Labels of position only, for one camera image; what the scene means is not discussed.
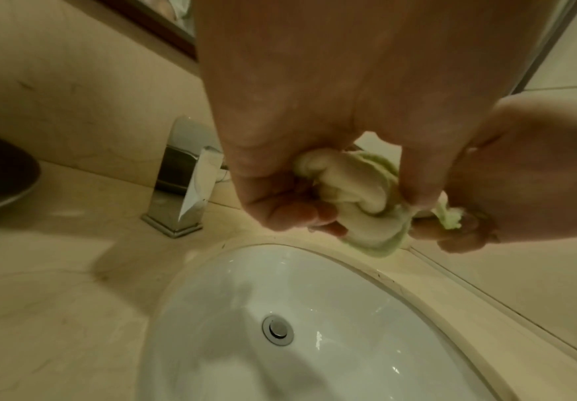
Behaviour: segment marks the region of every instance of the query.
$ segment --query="hand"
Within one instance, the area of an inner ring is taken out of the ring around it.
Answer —
[[[403,146],[403,196],[431,206],[552,5],[199,1],[202,77],[244,209],[277,231],[333,222],[335,208],[295,179],[292,160],[364,131]]]
[[[448,252],[487,243],[577,237],[577,103],[521,94],[501,100],[455,162],[445,188],[463,228],[418,219],[411,235]]]

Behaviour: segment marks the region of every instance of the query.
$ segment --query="countertop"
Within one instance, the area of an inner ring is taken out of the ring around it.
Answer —
[[[0,401],[131,400],[149,319],[174,276],[194,259],[260,243],[313,250],[383,282],[502,399],[577,401],[577,361],[404,249],[372,259],[322,234],[271,233],[234,207],[228,184],[203,230],[171,240],[139,219],[151,188],[42,170],[35,191],[0,212]]]

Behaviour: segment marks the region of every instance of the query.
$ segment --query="white sink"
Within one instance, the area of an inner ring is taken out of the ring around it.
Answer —
[[[171,294],[145,344],[139,401],[495,400],[418,312],[318,254],[232,250]],[[290,345],[267,340],[267,316],[289,323]]]

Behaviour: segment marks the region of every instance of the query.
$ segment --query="faucet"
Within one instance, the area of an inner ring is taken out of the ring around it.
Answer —
[[[147,213],[141,218],[171,238],[202,228],[202,215],[224,155],[217,135],[186,117],[172,127]]]

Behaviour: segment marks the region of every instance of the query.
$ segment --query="sink rim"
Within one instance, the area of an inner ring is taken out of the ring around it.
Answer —
[[[263,245],[278,245],[288,246],[291,248],[301,249],[306,252],[312,252],[348,269],[350,272],[368,280],[371,284],[387,292],[388,295],[393,296],[406,306],[410,307],[426,324],[435,328],[444,338],[451,342],[456,351],[464,357],[469,364],[469,367],[477,374],[479,379],[487,386],[489,391],[498,400],[517,400],[519,399],[510,385],[499,374],[499,372],[489,363],[484,360],[484,357],[476,351],[476,349],[467,341],[466,336],[454,325],[450,324],[446,319],[439,318],[440,316],[430,305],[427,305],[420,297],[415,296],[387,276],[381,273],[378,269],[368,266],[366,263],[352,257],[351,255],[340,250],[331,249],[320,244],[315,244],[309,241],[301,240],[293,237],[277,237],[273,235],[245,235],[229,240],[220,241],[217,244],[207,248],[203,252],[194,255],[192,259],[183,263],[180,271],[175,274],[171,282],[162,292],[153,312],[149,318],[149,324],[143,337],[141,345],[139,367],[143,365],[146,358],[147,341],[151,336],[154,328],[154,323],[162,315],[164,308],[168,305],[168,301],[172,296],[184,285],[184,282],[192,277],[205,263],[211,259],[240,248],[248,248],[253,246]],[[400,249],[397,252],[408,252]],[[438,316],[438,320],[433,320],[429,314]],[[139,382],[141,369],[137,370],[137,375],[134,381],[134,386]]]

